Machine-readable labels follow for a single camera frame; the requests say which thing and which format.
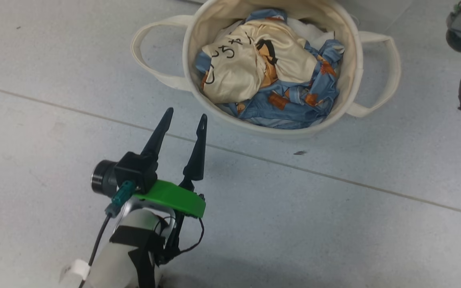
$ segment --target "cream fabric handle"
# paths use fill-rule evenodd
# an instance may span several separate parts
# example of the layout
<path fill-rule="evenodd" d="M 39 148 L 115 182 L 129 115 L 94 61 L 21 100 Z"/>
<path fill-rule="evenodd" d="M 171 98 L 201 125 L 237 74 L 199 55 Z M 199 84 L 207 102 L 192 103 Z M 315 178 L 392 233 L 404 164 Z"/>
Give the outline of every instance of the cream fabric handle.
<path fill-rule="evenodd" d="M 131 43 L 131 53 L 133 53 L 133 57 L 135 58 L 136 62 L 140 64 L 143 69 L 149 71 L 157 78 L 157 80 L 161 81 L 163 84 L 172 87 L 178 90 L 190 91 L 190 87 L 188 86 L 188 81 L 184 77 L 179 76 L 172 76 L 165 73 L 161 73 L 152 69 L 145 60 L 143 60 L 143 56 L 141 55 L 140 46 L 149 31 L 159 25 L 171 25 L 171 26 L 180 26 L 180 27 L 188 27 L 191 24 L 193 19 L 192 15 L 177 15 L 174 17 L 170 17 L 158 22 L 154 22 L 148 24 L 147 26 L 143 26 L 138 32 L 136 32 L 133 42 Z"/>
<path fill-rule="evenodd" d="M 352 103 L 348 111 L 346 111 L 346 113 L 351 116 L 364 117 L 380 108 L 380 106 L 385 104 L 390 98 L 392 98 L 392 96 L 394 96 L 394 93 L 399 85 L 399 81 L 401 80 L 401 59 L 392 37 L 366 31 L 360 31 L 359 36 L 362 43 L 383 42 L 387 48 L 389 57 L 389 78 L 384 91 L 378 98 L 375 105 L 371 108 L 367 108 L 360 104 Z"/>

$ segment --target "clothing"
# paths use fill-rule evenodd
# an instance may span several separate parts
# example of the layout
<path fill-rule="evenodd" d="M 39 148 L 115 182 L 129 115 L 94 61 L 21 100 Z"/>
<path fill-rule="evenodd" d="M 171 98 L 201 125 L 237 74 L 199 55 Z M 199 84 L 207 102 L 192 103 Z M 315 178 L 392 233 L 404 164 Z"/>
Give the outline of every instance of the clothing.
<path fill-rule="evenodd" d="M 224 104 L 231 115 L 259 126 L 277 129 L 307 128 L 330 113 L 339 91 L 334 68 L 342 58 L 344 47 L 328 40 L 318 52 L 311 49 L 319 62 L 311 81 L 297 84 L 276 81 L 262 88 L 251 100 Z"/>
<path fill-rule="evenodd" d="M 245 20 L 238 20 L 229 27 L 220 30 L 216 35 L 214 41 L 216 42 L 218 40 L 221 40 L 221 38 L 225 37 L 225 35 L 231 34 L 232 31 L 234 31 L 239 25 L 242 25 L 244 23 Z M 314 24 L 306 24 L 294 18 L 287 18 L 287 26 L 291 27 L 291 29 L 293 29 L 293 31 L 298 36 L 309 41 L 311 47 L 318 50 L 321 49 L 326 40 L 335 39 L 334 31 L 324 32 L 321 31 Z"/>
<path fill-rule="evenodd" d="M 277 79 L 294 83 L 311 79 L 317 60 L 304 49 L 307 40 L 296 35 L 285 19 L 283 11 L 260 10 L 231 34 L 202 48 L 196 67 L 205 73 L 202 89 L 211 102 L 249 100 Z"/>
<path fill-rule="evenodd" d="M 287 26 L 284 11 L 255 11 L 197 56 L 205 95 L 227 113 L 260 126 L 300 129 L 324 119 L 339 94 L 335 69 L 344 46 L 333 40 L 333 32 L 296 21 L 290 20 L 302 34 L 318 33 L 313 42 L 332 39 L 315 49 Z"/>

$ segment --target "white label tag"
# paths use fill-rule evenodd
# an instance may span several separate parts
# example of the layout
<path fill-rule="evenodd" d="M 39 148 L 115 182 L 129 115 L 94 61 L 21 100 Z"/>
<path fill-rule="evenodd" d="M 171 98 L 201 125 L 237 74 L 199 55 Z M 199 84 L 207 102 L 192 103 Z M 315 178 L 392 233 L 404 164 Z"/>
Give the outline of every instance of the white label tag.
<path fill-rule="evenodd" d="M 66 274 L 76 274 L 79 275 L 83 278 L 83 280 L 86 280 L 86 277 L 88 277 L 88 273 L 90 272 L 90 266 L 88 266 L 88 263 L 84 262 L 81 259 L 76 259 L 72 261 L 71 264 L 67 264 L 62 268 L 62 272 L 60 273 L 60 281 L 64 279 Z"/>

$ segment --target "teal connector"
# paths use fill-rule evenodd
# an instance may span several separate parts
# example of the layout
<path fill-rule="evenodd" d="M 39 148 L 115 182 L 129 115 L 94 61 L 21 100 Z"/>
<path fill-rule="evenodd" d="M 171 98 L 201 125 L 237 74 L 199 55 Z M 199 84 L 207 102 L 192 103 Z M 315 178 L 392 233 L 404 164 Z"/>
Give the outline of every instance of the teal connector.
<path fill-rule="evenodd" d="M 133 196 L 136 185 L 132 181 L 124 181 L 122 186 L 118 188 L 117 193 L 111 198 L 111 204 L 106 207 L 104 212 L 106 215 L 111 215 L 112 218 L 117 217 L 122 206 Z"/>

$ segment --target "gray tile floor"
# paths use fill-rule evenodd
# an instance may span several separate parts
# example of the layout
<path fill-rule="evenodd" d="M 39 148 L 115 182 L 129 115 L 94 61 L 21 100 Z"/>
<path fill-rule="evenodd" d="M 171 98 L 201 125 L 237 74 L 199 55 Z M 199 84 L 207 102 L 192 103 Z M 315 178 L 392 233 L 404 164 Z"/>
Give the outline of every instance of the gray tile floor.
<path fill-rule="evenodd" d="M 166 267 L 166 287 L 461 287 L 461 54 L 444 38 L 454 1 L 404 3 L 383 31 L 401 53 L 402 82 L 370 117 L 298 141 L 250 140 L 209 119 L 197 183 L 205 237 Z M 169 106 L 158 173 L 181 180 L 204 111 L 135 64 L 129 43 L 144 24 L 197 9 L 0 0 L 0 287 L 77 286 L 57 279 L 88 259 L 104 219 L 93 167 L 139 150 Z M 153 67 L 181 75 L 183 34 L 150 34 Z M 364 53 L 358 98 L 368 103 L 387 64 L 379 47 Z M 199 228 L 185 225 L 188 246 Z"/>

